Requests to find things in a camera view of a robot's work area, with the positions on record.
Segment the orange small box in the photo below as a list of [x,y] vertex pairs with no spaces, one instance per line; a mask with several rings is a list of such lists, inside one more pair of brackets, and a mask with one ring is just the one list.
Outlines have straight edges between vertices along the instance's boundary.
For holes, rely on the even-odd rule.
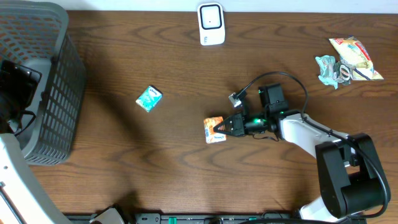
[[207,144],[226,141],[226,135],[216,133],[213,128],[223,121],[223,117],[212,117],[204,119],[205,139]]

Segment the teal small box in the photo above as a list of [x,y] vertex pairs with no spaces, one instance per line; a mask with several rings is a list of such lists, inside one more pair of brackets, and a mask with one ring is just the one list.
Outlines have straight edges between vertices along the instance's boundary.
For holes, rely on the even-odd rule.
[[153,85],[150,85],[146,90],[138,97],[136,103],[144,109],[146,112],[150,112],[155,108],[158,102],[162,99],[163,94],[161,91],[156,89]]

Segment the teal snack packet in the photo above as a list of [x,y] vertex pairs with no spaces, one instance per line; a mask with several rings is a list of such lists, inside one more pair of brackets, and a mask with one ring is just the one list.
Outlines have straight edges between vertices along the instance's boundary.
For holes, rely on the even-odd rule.
[[324,85],[331,85],[335,89],[337,89],[338,82],[333,79],[334,65],[336,63],[334,56],[324,55],[322,57],[315,57],[315,61],[320,67],[320,74],[318,76],[318,79]]

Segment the black round-logo packet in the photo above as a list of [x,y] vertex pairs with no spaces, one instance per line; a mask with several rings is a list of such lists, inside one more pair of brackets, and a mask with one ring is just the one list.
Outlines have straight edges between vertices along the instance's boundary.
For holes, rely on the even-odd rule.
[[352,69],[341,63],[337,62],[333,66],[333,80],[342,85],[349,85],[351,83]]

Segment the yellow snack bag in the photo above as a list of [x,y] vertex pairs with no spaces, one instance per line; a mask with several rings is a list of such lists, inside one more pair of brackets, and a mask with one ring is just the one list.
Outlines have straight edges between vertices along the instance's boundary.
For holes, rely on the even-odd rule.
[[330,44],[340,56],[341,63],[352,69],[351,79],[357,81],[383,80],[382,75],[374,69],[364,45],[354,36],[329,39]]

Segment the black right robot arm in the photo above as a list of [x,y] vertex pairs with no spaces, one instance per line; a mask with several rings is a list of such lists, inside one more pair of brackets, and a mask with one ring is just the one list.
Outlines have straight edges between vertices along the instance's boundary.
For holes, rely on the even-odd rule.
[[264,112],[251,115],[243,109],[213,127],[214,133],[243,137],[265,132],[285,140],[317,160],[320,196],[298,211],[305,221],[342,223],[370,218],[364,211],[380,206],[385,212],[391,190],[373,140],[367,134],[341,133],[290,110],[282,87],[259,88]]

